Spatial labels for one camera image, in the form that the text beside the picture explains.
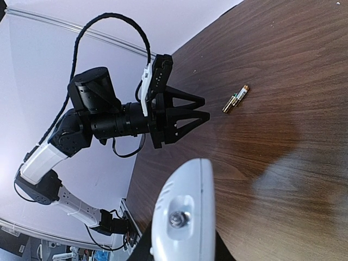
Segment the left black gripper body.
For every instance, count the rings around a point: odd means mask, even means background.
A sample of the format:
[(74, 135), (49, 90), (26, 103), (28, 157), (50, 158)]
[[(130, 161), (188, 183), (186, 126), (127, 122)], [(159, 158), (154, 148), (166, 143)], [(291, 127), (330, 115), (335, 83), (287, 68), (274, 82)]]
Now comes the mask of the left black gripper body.
[(109, 139), (148, 133), (155, 148), (173, 142), (167, 133), (173, 102), (166, 101), (173, 94), (172, 87), (166, 86), (146, 104), (147, 115), (138, 102), (121, 103), (106, 67), (75, 75), (67, 90), (73, 108), (58, 121), (53, 145), (68, 157), (90, 147), (93, 138), (105, 145)]

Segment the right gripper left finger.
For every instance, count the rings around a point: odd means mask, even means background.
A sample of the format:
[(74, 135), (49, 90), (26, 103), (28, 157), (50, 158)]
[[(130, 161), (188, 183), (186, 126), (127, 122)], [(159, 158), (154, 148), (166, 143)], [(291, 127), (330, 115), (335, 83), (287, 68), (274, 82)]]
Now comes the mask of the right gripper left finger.
[(151, 233), (152, 226), (148, 225), (133, 252), (127, 259), (128, 261), (152, 261), (152, 254), (150, 253), (150, 248), (152, 247)]

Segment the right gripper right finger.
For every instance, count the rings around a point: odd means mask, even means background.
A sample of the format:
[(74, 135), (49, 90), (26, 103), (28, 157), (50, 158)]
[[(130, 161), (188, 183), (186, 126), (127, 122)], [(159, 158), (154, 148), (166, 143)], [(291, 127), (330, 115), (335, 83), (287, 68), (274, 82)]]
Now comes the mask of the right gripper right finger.
[(216, 231), (215, 236), (215, 261), (236, 261), (236, 259), (232, 256), (226, 244), (223, 242), (223, 239), (219, 235), (218, 231)]

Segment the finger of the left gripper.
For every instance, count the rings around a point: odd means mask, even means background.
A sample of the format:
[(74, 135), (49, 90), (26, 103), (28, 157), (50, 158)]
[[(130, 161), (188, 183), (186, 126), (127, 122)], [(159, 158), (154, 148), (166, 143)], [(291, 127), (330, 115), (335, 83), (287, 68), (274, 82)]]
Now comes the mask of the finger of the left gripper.
[[(177, 122), (193, 120), (180, 128)], [(196, 127), (210, 120), (210, 113), (197, 110), (166, 110), (167, 125), (164, 128), (164, 143), (174, 144)]]
[[(196, 95), (189, 94), (184, 91), (167, 86), (164, 93), (164, 103), (166, 108), (179, 108), (179, 109), (197, 109), (204, 106), (204, 98)], [(173, 100), (179, 99), (182, 101), (190, 102), (185, 105), (175, 107)]]

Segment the white remote control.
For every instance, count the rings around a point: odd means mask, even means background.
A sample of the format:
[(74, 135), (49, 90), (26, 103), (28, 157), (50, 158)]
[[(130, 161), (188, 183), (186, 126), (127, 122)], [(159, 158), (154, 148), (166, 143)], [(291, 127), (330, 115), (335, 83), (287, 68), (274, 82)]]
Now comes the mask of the white remote control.
[(150, 250), (154, 260), (214, 260), (215, 224), (212, 163), (191, 159), (167, 179), (156, 201)]

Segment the gold AAA battery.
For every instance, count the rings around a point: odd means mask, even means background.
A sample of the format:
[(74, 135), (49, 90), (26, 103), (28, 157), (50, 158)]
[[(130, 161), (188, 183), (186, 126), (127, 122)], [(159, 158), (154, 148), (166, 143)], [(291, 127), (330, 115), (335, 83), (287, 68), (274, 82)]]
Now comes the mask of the gold AAA battery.
[(231, 108), (234, 106), (236, 100), (237, 100), (236, 94), (232, 95), (230, 99), (228, 100), (228, 102), (223, 107), (222, 112), (227, 114), (231, 110)]
[(239, 91), (239, 93), (236, 95), (236, 100), (233, 103), (233, 106), (236, 107), (241, 100), (245, 97), (245, 95), (248, 93), (250, 87), (248, 85), (244, 85), (242, 89)]

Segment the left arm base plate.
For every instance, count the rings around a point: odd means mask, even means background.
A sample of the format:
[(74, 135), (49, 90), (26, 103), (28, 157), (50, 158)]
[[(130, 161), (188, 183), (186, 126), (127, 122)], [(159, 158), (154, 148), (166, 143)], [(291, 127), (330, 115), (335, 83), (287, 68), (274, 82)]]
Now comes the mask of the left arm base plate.
[(128, 222), (128, 231), (123, 236), (123, 242), (125, 244), (125, 249), (127, 250), (136, 246), (142, 234), (128, 210), (120, 210), (119, 213), (120, 216)]

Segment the left aluminium frame post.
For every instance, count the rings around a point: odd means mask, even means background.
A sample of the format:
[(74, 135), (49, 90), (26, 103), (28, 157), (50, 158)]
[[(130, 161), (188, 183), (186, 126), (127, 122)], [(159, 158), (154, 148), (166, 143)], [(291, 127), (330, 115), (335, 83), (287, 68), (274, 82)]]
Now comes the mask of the left aluminium frame post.
[[(79, 25), (73, 22), (65, 21), (52, 16), (38, 14), (32, 11), (26, 11), (26, 10), (14, 8), (14, 7), (7, 7), (5, 9), (5, 13), (10, 16), (21, 17), (21, 18), (33, 20), (36, 22), (41, 22), (44, 24), (50, 24), (52, 26), (63, 28), (75, 33), (79, 33), (83, 28), (82, 25)], [(146, 48), (137, 46), (125, 40), (121, 40), (117, 37), (111, 36), (110, 34), (107, 34), (107, 33), (103, 33), (99, 30), (90, 28), (85, 32), (84, 36), (88, 36), (95, 40), (102, 41), (107, 44), (119, 47), (121, 49), (127, 50), (134, 54), (140, 55), (142, 57), (145, 57), (145, 58), (147, 57)]]

